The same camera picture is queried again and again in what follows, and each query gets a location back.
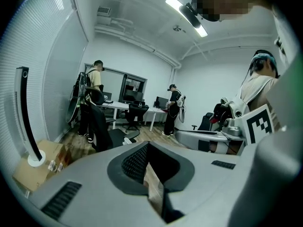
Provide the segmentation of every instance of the white desk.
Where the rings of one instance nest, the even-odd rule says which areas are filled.
[[[112,104],[104,103],[101,107],[104,108],[113,108],[114,109],[114,119],[116,119],[118,109],[128,110],[128,104],[123,104],[120,102],[113,102]],[[156,114],[166,114],[166,112],[162,111],[159,108],[149,108],[147,113],[153,113],[153,118],[150,126],[150,131],[152,131],[153,123],[155,122]],[[116,122],[113,123],[113,130],[116,128]]]

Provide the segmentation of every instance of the office chair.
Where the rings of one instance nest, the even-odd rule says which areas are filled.
[[[91,98],[97,98],[97,95],[102,96],[102,94],[93,88],[86,89],[87,93],[90,93]],[[88,102],[89,105],[89,123],[91,124],[92,131],[94,132],[94,140],[92,147],[97,151],[105,151],[108,149],[116,148],[123,145],[125,138],[128,138],[131,142],[136,142],[134,140],[140,132],[136,131],[131,134],[125,134],[120,129],[108,131],[108,123],[113,122],[113,119],[106,119],[102,110],[98,107],[101,105],[94,105]]]
[[[138,127],[136,126],[137,123],[140,124],[140,122],[143,121],[143,116],[149,109],[149,106],[145,105],[144,102],[140,101],[135,101],[134,103],[131,103],[129,105],[129,112],[125,113],[125,118],[129,122],[128,128],[126,129],[125,132],[127,132],[130,128],[135,128],[136,130],[139,130]]]
[[[206,115],[203,116],[202,122],[200,127],[198,128],[199,131],[209,131],[211,129],[211,123],[209,119],[213,116],[213,113],[207,113]]]

